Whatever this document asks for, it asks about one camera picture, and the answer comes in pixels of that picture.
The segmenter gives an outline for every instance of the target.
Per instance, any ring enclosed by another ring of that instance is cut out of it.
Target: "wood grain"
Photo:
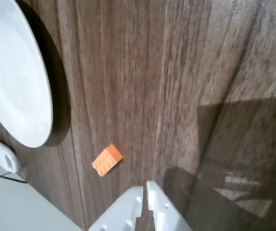
[[[1,124],[0,139],[38,192],[88,230],[155,180],[194,231],[276,230],[276,1],[18,3],[48,70],[54,125],[40,148]],[[111,143],[124,161],[101,178],[91,163]],[[143,203],[136,230],[154,230]]]

